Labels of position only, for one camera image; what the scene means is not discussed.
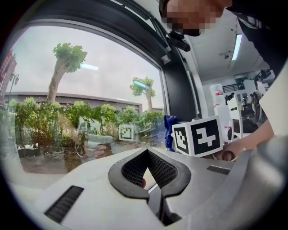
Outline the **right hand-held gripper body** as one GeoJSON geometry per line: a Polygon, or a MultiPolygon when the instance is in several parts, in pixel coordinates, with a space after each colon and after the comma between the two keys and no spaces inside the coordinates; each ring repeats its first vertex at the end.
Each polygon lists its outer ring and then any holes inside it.
{"type": "Polygon", "coordinates": [[[204,157],[223,150],[219,116],[172,125],[175,150],[193,157],[204,157]]]}

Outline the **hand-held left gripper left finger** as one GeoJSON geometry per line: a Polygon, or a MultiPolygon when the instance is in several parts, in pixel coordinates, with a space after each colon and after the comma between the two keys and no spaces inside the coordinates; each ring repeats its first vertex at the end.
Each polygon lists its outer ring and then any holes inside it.
{"type": "Polygon", "coordinates": [[[71,186],[83,189],[61,226],[70,230],[161,230],[164,225],[143,199],[130,199],[113,188],[108,171],[117,161],[136,153],[127,150],[81,164],[44,190],[35,202],[45,213],[71,186]]]}

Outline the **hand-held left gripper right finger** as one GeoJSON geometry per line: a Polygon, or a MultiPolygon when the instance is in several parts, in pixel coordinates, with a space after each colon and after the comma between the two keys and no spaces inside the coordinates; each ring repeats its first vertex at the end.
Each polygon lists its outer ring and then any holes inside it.
{"type": "Polygon", "coordinates": [[[168,169],[156,189],[159,215],[149,230],[233,230],[233,202],[244,178],[244,154],[235,162],[197,158],[149,148],[150,164],[168,169]]]}

